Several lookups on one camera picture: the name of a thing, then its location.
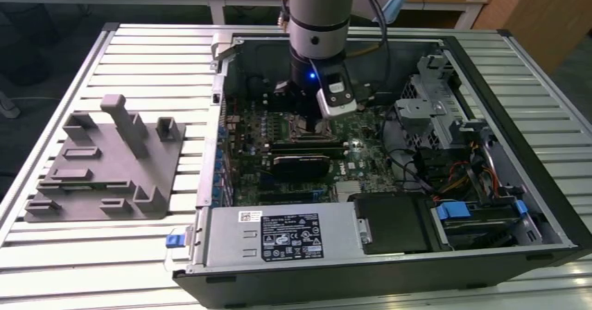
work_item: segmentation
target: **aluminum extrusion table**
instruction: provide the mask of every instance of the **aluminum extrusion table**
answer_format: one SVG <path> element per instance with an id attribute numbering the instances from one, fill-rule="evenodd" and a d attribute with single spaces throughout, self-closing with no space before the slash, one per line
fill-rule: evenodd
<path id="1" fill-rule="evenodd" d="M 376 34 L 373 28 L 352 28 Z M 223 78 L 212 52 L 233 33 L 280 33 L 267 26 L 107 25 L 48 126 L 0 204 L 0 308 L 199 309 L 171 271 L 187 249 L 167 251 L 164 237 L 192 224 L 209 96 Z M 453 35 L 469 54 L 517 127 L 583 221 L 592 227 L 592 127 L 512 37 L 496 31 L 397 29 L 392 35 Z M 479 116 L 476 104 L 467 101 Z M 25 201 L 49 169 L 72 111 L 95 122 L 104 94 L 124 94 L 145 122 L 160 116 L 187 123 L 169 214 L 157 221 L 27 223 Z M 535 270 L 496 287 L 275 306 L 275 309 L 589 309 L 592 257 Z"/>

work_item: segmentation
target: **blue tab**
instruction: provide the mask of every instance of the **blue tab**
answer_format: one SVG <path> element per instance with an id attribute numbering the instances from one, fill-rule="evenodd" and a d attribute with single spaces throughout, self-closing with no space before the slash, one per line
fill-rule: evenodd
<path id="1" fill-rule="evenodd" d="M 215 188 L 212 189 L 212 197 L 213 197 L 215 199 L 217 199 L 217 198 L 220 198 L 220 194 L 221 194 L 220 188 L 219 188 L 219 187 L 215 187 Z"/>
<path id="2" fill-rule="evenodd" d="M 461 201 L 448 201 L 441 203 L 439 207 L 436 207 L 437 216 L 440 220 L 445 220 L 448 218 L 469 218 L 471 212 L 467 207 L 467 203 Z"/>
<path id="3" fill-rule="evenodd" d="M 227 135 L 225 127 L 224 126 L 219 126 L 219 137 L 224 139 L 225 135 Z"/>
<path id="4" fill-rule="evenodd" d="M 440 220 L 445 220 L 448 218 L 448 212 L 445 211 L 444 206 L 440 205 L 439 207 L 436 207 L 436 213 L 440 217 Z"/>
<path id="5" fill-rule="evenodd" d="M 515 204 L 516 204 L 516 209 L 517 209 L 517 212 L 520 213 L 520 215 L 528 214 L 528 207 L 527 207 L 527 204 L 524 204 L 524 201 L 516 200 Z"/>
<path id="6" fill-rule="evenodd" d="M 167 249 L 184 248 L 185 235 L 167 235 Z"/>

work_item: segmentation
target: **warning label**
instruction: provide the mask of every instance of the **warning label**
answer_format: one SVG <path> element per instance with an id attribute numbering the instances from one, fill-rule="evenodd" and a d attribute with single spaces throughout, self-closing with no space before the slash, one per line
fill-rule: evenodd
<path id="1" fill-rule="evenodd" d="M 265 261 L 323 258 L 319 215 L 261 216 L 261 248 Z"/>

